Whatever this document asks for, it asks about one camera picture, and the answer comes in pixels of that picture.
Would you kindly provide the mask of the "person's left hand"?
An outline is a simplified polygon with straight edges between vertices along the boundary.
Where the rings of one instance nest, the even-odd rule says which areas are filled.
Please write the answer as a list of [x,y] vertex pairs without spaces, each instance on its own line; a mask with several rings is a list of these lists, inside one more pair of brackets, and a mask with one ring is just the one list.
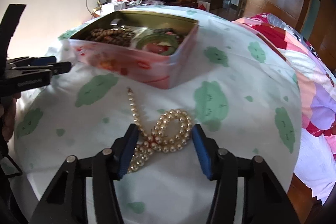
[[14,133],[15,116],[17,110],[17,100],[21,98],[21,93],[16,93],[12,96],[11,105],[7,110],[1,105],[1,118],[3,118],[3,125],[1,126],[1,134],[6,142],[8,142]]

